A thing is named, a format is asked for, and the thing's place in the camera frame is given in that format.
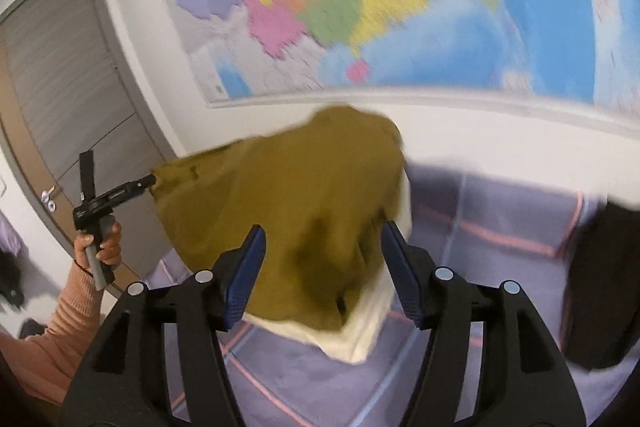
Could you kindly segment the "person's left hand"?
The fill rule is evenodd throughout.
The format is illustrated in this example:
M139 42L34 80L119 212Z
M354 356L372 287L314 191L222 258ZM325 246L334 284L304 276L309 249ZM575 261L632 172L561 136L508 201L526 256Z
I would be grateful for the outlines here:
M106 239L96 250L94 257L99 262L116 268L122 263L122 247L120 240L122 239L122 227L118 222L112 226L112 231L106 236ZM74 258L76 265L86 272L90 271L89 260L87 257L87 249L92 245L93 236L90 234L79 233L74 240Z

